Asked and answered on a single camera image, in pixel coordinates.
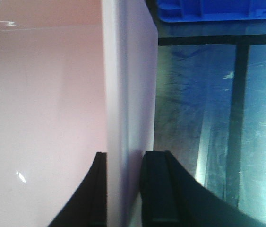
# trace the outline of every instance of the blue container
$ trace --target blue container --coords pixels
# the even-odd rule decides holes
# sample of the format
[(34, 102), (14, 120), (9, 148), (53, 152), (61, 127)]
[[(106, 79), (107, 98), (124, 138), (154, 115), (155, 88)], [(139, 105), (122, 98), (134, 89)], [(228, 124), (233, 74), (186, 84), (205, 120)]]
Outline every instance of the blue container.
[(266, 0), (157, 0), (164, 22), (266, 19)]

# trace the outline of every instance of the glossy surface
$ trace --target glossy surface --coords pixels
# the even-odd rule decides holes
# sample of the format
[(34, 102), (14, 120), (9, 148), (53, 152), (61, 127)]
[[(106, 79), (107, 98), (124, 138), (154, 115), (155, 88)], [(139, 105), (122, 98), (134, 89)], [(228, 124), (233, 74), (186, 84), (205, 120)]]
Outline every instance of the glossy surface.
[(100, 0), (0, 0), (0, 30), (100, 22)]
[(106, 151), (100, 25), (0, 32), (0, 227), (45, 227)]
[[(266, 34), (266, 21), (166, 24), (160, 37)], [(233, 46), (159, 47), (156, 150), (223, 199)], [(238, 208), (266, 223), (266, 46), (249, 53)]]
[(153, 150), (158, 33), (143, 0), (103, 1), (108, 226), (140, 227), (143, 152)]

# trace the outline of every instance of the black frame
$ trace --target black frame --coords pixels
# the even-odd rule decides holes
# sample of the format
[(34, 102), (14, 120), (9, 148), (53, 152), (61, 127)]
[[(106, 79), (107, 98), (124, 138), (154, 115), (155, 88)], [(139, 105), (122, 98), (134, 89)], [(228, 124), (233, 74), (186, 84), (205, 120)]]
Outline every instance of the black frame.
[(236, 58), (232, 82), (232, 102), (226, 158), (224, 200), (238, 207), (242, 127), (249, 50), (252, 45), (266, 45), (266, 35), (223, 35), (159, 38), (159, 46), (174, 45), (235, 45)]

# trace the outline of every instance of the black horizontal bar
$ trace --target black horizontal bar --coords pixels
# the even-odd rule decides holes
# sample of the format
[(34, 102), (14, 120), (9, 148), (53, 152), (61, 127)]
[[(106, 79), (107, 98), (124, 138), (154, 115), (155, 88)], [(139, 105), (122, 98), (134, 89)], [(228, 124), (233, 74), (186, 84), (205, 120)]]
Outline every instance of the black horizontal bar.
[(266, 45), (266, 35), (217, 35), (159, 38), (159, 46), (176, 45)]

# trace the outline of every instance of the black curved strip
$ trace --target black curved strip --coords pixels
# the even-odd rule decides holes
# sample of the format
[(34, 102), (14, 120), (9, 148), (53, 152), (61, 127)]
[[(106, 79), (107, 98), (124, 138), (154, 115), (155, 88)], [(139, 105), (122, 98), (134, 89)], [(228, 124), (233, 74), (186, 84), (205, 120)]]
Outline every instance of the black curved strip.
[(106, 226), (106, 153), (97, 152), (84, 180), (48, 227)]
[[(153, 165), (155, 161), (161, 162), (162, 156), (165, 158), (167, 168)], [(202, 187), (169, 151), (146, 152), (144, 158), (151, 159), (151, 162), (143, 162), (141, 171), (142, 203), (147, 202), (147, 204), (143, 204), (142, 208), (144, 227), (174, 226), (173, 223), (163, 223), (163, 225), (160, 225), (159, 222), (153, 223), (150, 215), (153, 207), (158, 206), (163, 209), (162, 204), (149, 199), (149, 197), (151, 194), (162, 193), (164, 186), (153, 188), (151, 185), (146, 187), (145, 185), (151, 184), (148, 179), (159, 180), (156, 173), (161, 171), (170, 178), (170, 187), (176, 201), (176, 206), (173, 209), (176, 209), (180, 215), (180, 227), (266, 227), (266, 224), (236, 210)]]

